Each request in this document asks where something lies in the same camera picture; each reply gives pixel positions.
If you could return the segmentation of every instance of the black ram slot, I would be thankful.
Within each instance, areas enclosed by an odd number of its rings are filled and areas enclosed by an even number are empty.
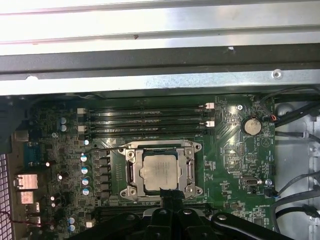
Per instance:
[[[199,119],[201,120],[202,114],[199,112],[195,112],[193,114],[186,114],[185,112],[182,115],[179,114],[170,114],[170,115],[117,115],[117,116],[91,116],[90,121],[96,122],[96,121],[109,121],[109,120],[119,120],[119,121],[132,121],[132,120],[141,120],[141,119],[154,119],[154,120],[175,120],[175,119]]]
[[[196,122],[181,122],[181,124],[183,124],[183,126],[200,126],[201,122],[196,121]],[[156,122],[150,122],[149,124],[147,123],[141,123],[141,124],[131,124],[129,126],[124,126],[124,124],[118,124],[118,125],[114,125],[114,124],[97,124],[97,125],[90,125],[90,130],[117,130],[117,129],[133,129],[133,128],[148,128],[148,129],[155,129],[155,128],[162,128],[162,127],[176,127],[177,122],[173,123],[173,124],[165,124],[165,123],[159,123],[157,124]]]
[[[102,107],[102,108],[95,108],[89,109],[91,113],[119,113],[119,112],[135,112],[135,111],[172,111],[173,109],[177,108],[180,111],[192,111],[192,110],[202,110],[205,109],[205,105],[200,106],[197,105],[167,105],[167,106],[137,106],[137,107]]]
[[[158,137],[158,136],[172,136],[178,135],[179,137],[187,137],[194,135],[205,135],[207,130],[195,129],[195,130],[179,130],[179,131],[149,131],[149,132],[95,132],[89,133],[92,139],[96,138],[121,138],[121,137]]]

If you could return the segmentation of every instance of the metal panel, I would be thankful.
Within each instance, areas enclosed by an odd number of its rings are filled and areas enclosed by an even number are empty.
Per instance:
[[[291,112],[304,106],[306,102],[280,103],[277,112],[282,114]],[[320,116],[311,117],[307,115],[299,120],[276,129],[281,132],[305,132],[316,136],[320,135]],[[291,179],[301,174],[312,173],[320,170],[320,145],[317,142],[303,138],[276,137],[276,189],[280,190]],[[282,197],[313,189],[318,184],[312,178],[305,178],[290,188]],[[299,207],[302,204],[315,206],[320,210],[320,198],[293,202],[279,207],[277,210],[287,207]],[[302,212],[286,214],[278,219],[282,234],[297,240],[320,240],[320,221],[307,216]]]
[[[84,77],[54,80],[29,76],[26,80],[0,81],[0,96],[101,91],[148,91],[176,88],[184,88],[187,92],[187,89],[214,88],[216,93],[222,93],[222,88],[224,88],[224,91],[232,93],[239,91],[250,92],[257,90],[259,87],[266,89],[266,87],[281,87],[284,85],[320,84],[319,69],[277,71],[278,77],[273,75],[273,71]]]
[[[8,164],[5,154],[0,155],[0,211],[11,213],[9,198]],[[0,240],[12,239],[12,224],[6,214],[0,214]]]
[[[36,1],[33,7],[21,7],[28,13],[0,14],[0,21],[6,23],[0,55],[318,43],[320,39],[320,1],[229,5],[201,1],[194,6],[195,1],[163,0],[146,1],[141,9],[128,1],[122,2],[123,9],[110,7],[116,5],[112,1],[109,7],[99,1],[91,6],[84,2],[65,3],[63,8],[61,2],[50,7]],[[92,6],[102,8],[92,10]],[[79,7],[81,11],[68,12]],[[3,11],[20,10],[11,5]]]

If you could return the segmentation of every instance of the chip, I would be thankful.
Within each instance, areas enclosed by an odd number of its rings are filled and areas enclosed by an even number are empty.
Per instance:
[[[144,186],[148,191],[177,188],[177,159],[174,155],[152,155],[143,160]]]
[[[79,200],[78,201],[79,206],[85,206],[86,203],[87,203],[86,200]]]
[[[260,226],[263,226],[264,225],[264,219],[262,217],[254,218],[253,219],[253,223],[257,224],[257,225],[260,225]]]

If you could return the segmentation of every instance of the wire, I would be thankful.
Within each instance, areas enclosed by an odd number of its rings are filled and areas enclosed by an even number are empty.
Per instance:
[[[275,123],[275,127],[278,128],[280,126],[294,122],[294,121],[312,113],[314,110],[319,109],[319,108],[320,108],[320,101],[311,102],[303,107],[300,107],[297,110],[294,110],[292,112],[289,112],[289,113],[281,116],[280,117],[281,119]]]
[[[290,204],[293,202],[312,199],[312,198],[316,198],[316,197],[320,197],[320,189],[319,188],[315,188],[314,190],[311,190],[311,191],[304,191],[304,192],[292,194],[290,196],[286,196],[286,197],[281,198],[280,200],[276,201],[274,204],[272,204],[270,207],[270,212],[271,212],[270,220],[271,220],[272,224],[274,225],[274,230],[277,233],[280,233],[280,229],[279,229],[279,226],[277,223],[277,216],[276,216],[276,208],[277,207],[282,206],[284,204]]]
[[[259,101],[261,108],[271,117],[271,119],[273,121],[276,121],[278,118],[276,115],[274,115],[265,105],[265,102],[267,99],[272,98],[274,96],[280,95],[280,94],[284,94],[284,93],[288,93],[288,92],[292,92],[292,91],[297,91],[297,90],[307,90],[307,89],[311,89],[316,91],[317,94],[320,95],[320,90],[316,87],[313,86],[294,86],[294,87],[290,87],[290,88],[286,88],[286,89],[282,89],[280,91],[275,91],[272,92],[266,96],[264,96],[263,98],[261,98],[261,100]]]
[[[32,221],[17,221],[17,220],[13,220],[11,218],[10,213],[8,213],[7,211],[0,211],[0,214],[6,215],[7,218],[10,220],[10,222],[14,223],[14,224],[28,224],[28,225],[35,225],[35,226],[51,225],[51,223],[49,223],[49,222],[37,223],[37,222],[32,222]]]
[[[119,150],[119,149],[126,149],[127,147],[125,146],[117,146],[117,147],[110,147],[110,148],[91,148],[85,154],[90,154],[92,152],[106,152],[106,151],[114,151],[114,150]]]
[[[308,178],[308,177],[314,178],[317,176],[320,176],[320,171],[316,171],[313,173],[305,173],[305,174],[301,174],[299,176],[296,176],[295,178],[291,179],[283,188],[281,188],[280,191],[278,191],[277,195],[280,196],[291,185],[295,184],[296,182],[300,181],[301,179]]]
[[[276,131],[275,132],[276,136],[279,137],[293,137],[293,138],[303,138],[304,137],[304,133],[303,132],[283,132],[283,131]],[[320,144],[320,138],[313,135],[313,134],[309,134],[309,139],[317,142]]]
[[[292,207],[281,209],[275,214],[275,216],[278,219],[285,214],[294,213],[294,212],[302,212],[312,218],[320,218],[320,214],[318,213],[318,210],[314,206],[309,206],[306,204],[302,206],[292,206]]]

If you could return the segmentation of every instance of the black cable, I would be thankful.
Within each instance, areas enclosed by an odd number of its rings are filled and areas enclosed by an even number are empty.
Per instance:
[[[317,110],[319,108],[320,108],[320,101],[311,102],[303,107],[300,107],[299,109],[296,109],[296,110],[289,112],[281,117],[278,117],[279,121],[275,123],[275,127],[278,128],[280,126],[294,122],[294,121],[312,113],[314,110]]]
[[[289,132],[276,131],[275,135],[279,136],[279,137],[293,137],[293,138],[303,138],[304,137],[303,132],[290,132],[290,131]],[[317,137],[313,134],[309,134],[308,138],[320,144],[319,137]]]
[[[305,174],[301,174],[299,176],[296,176],[295,178],[291,179],[283,188],[281,188],[280,191],[278,191],[277,195],[281,196],[281,194],[285,190],[287,190],[292,184],[295,184],[296,182],[300,181],[301,179],[308,178],[308,177],[314,178],[316,176],[320,176],[320,171],[316,171],[313,173],[305,173]]]
[[[306,204],[302,206],[292,206],[292,207],[281,209],[275,214],[275,216],[278,219],[285,214],[294,213],[294,212],[302,212],[312,218],[320,218],[320,214],[318,213],[318,210],[314,206],[310,206]]]
[[[284,94],[284,93],[288,93],[288,92],[292,92],[292,91],[297,91],[297,90],[307,90],[307,89],[311,89],[316,91],[317,94],[320,95],[320,90],[314,86],[294,86],[294,87],[290,87],[290,88],[286,88],[286,89],[282,89],[280,91],[275,91],[272,92],[266,96],[264,96],[263,98],[261,98],[261,100],[259,101],[261,108],[268,114],[271,116],[272,120],[276,121],[277,117],[266,107],[265,105],[265,101],[269,98],[272,98],[274,96],[280,95],[280,94]]]
[[[312,198],[316,198],[316,197],[320,197],[320,189],[319,188],[316,188],[311,191],[304,191],[304,192],[292,194],[290,196],[286,196],[286,197],[281,198],[280,200],[276,201],[274,204],[272,204],[270,207],[270,212],[271,212],[270,220],[271,220],[272,224],[274,225],[274,230],[277,233],[280,233],[280,229],[279,229],[279,226],[277,223],[277,216],[276,216],[276,208],[277,207],[282,206],[284,204],[290,204],[293,202],[312,199]]]

